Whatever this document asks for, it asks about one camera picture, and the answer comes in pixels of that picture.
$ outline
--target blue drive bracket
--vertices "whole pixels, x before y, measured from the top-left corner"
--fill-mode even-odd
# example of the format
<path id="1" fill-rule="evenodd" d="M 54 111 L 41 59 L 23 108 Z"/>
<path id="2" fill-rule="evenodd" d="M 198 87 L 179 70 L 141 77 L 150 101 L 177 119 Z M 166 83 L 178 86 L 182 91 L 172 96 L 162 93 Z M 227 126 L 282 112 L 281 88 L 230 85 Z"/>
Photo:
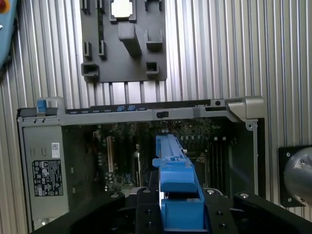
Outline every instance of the blue drive bracket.
<path id="1" fill-rule="evenodd" d="M 0 71 L 8 61 L 18 0 L 0 0 Z"/>
<path id="2" fill-rule="evenodd" d="M 162 199 L 161 214 L 166 230 L 207 230 L 202 188 L 198 182 L 195 168 L 190 159 L 184 154 L 178 139 L 169 134 L 156 136 L 156 156 L 153 166 L 159 168 L 160 193 L 169 193 Z M 181 199 L 170 199 L 170 193 Z"/>

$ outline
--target black wall mount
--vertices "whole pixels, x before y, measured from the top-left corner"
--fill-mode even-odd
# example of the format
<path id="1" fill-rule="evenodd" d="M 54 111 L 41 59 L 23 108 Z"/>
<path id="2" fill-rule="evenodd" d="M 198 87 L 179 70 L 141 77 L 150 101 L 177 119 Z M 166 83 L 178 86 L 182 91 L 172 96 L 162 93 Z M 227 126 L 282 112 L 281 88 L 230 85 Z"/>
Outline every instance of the black wall mount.
<path id="1" fill-rule="evenodd" d="M 302 203 L 298 202 L 287 190 L 284 181 L 284 171 L 289 159 L 298 151 L 310 146 L 293 146 L 278 148 L 278 170 L 279 170 L 279 199 L 285 208 L 302 207 Z"/>
<path id="2" fill-rule="evenodd" d="M 164 1 L 80 0 L 80 9 L 87 83 L 167 78 Z"/>

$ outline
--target black mount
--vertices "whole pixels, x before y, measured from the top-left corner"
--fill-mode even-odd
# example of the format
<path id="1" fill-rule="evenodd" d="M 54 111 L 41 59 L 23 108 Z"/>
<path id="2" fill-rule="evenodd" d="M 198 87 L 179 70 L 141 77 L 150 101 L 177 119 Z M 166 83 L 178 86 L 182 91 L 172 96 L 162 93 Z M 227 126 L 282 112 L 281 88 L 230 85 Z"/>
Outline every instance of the black mount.
<path id="1" fill-rule="evenodd" d="M 272 228 L 280 233 L 311 233 L 312 223 L 254 194 L 242 192 L 229 199 L 218 190 L 204 189 L 204 195 L 209 233 L 263 234 Z M 122 193 L 105 192 L 33 234 L 178 233 L 164 231 L 157 198 L 153 188 L 141 188 L 126 199 Z"/>

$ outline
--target screw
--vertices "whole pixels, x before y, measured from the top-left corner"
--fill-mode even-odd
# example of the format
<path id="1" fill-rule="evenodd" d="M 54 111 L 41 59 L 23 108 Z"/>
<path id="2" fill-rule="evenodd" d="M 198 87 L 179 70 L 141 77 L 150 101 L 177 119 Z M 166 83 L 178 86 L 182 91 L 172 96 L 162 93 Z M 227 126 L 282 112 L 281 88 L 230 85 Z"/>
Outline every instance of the screw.
<path id="1" fill-rule="evenodd" d="M 249 198 L 249 195 L 248 195 L 248 194 L 240 194 L 240 196 L 241 196 L 242 198 Z"/>
<path id="2" fill-rule="evenodd" d="M 208 189 L 208 190 L 207 190 L 207 193 L 209 193 L 209 195 L 212 195 L 212 194 L 214 194 L 215 192 L 214 192 L 213 190 L 211 190 L 211 189 Z"/>
<path id="3" fill-rule="evenodd" d="M 119 194 L 114 193 L 114 194 L 111 195 L 111 198 L 116 198 L 116 197 L 119 197 Z"/>

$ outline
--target barcode sticker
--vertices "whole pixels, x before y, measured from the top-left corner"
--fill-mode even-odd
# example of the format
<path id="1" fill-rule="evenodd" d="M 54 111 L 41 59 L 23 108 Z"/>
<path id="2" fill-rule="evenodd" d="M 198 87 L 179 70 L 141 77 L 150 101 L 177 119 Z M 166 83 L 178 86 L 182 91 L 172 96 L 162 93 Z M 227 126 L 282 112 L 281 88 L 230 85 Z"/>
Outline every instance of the barcode sticker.
<path id="1" fill-rule="evenodd" d="M 59 143 L 52 143 L 52 158 L 59 158 Z"/>

